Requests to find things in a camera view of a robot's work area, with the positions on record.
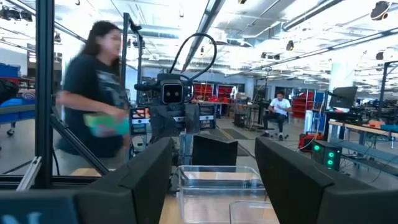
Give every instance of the black cable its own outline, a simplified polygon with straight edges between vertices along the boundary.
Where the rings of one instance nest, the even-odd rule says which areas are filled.
[[[57,155],[55,155],[55,149],[54,149],[54,147],[52,148],[52,156],[54,157],[55,167],[57,168],[57,175],[60,176],[60,166],[59,166],[59,164],[58,164]]]
[[[184,45],[188,42],[189,39],[191,39],[192,37],[198,37],[198,36],[202,36],[202,37],[207,37],[210,39],[211,43],[214,46],[214,52],[213,52],[213,58],[211,59],[211,62],[207,65],[207,67],[205,69],[203,69],[201,72],[197,73],[196,75],[194,75],[192,78],[188,79],[188,82],[192,82],[192,80],[198,78],[201,74],[207,72],[207,70],[209,70],[211,68],[211,66],[213,66],[214,62],[216,61],[217,58],[217,43],[216,41],[208,34],[205,33],[195,33],[192,34],[190,37],[188,37],[187,39],[184,40],[184,42],[182,43],[180,49],[178,50],[175,59],[173,61],[173,64],[169,70],[169,73],[171,74],[173,72],[173,69],[175,67],[175,64],[177,63],[178,57],[180,56],[180,53],[182,51],[182,49],[184,48]]]

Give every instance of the green object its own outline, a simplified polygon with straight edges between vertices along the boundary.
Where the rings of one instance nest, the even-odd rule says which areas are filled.
[[[99,138],[120,136],[129,133],[129,119],[118,120],[113,116],[99,113],[85,114],[85,124],[91,133]]]

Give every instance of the dark t-shirt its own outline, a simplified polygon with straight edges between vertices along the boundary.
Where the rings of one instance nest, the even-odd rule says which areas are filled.
[[[81,54],[70,62],[63,90],[121,109],[126,102],[121,95],[114,71],[91,55]],[[84,122],[83,115],[87,113],[92,112],[65,108],[65,122],[70,131],[97,157],[114,157],[123,146],[123,137],[97,138],[93,136]],[[78,152],[63,139],[59,142],[58,148],[78,155]]]

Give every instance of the clear plastic bin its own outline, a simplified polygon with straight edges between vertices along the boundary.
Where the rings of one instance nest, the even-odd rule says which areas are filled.
[[[230,203],[266,199],[260,176],[250,167],[181,166],[176,175],[184,223],[229,223]]]
[[[229,205],[231,224],[279,224],[269,202],[233,202]]]

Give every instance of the woman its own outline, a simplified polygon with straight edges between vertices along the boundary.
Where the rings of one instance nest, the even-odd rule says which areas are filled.
[[[85,126],[83,115],[106,113],[119,119],[127,116],[127,102],[118,80],[120,48],[119,28],[110,22],[96,22],[83,50],[68,66],[58,99],[65,107],[65,122],[72,133],[111,169],[124,162],[121,148],[128,147],[127,136],[97,138]],[[58,148],[60,164],[67,161],[60,165],[64,172],[88,166],[65,140],[60,140]]]

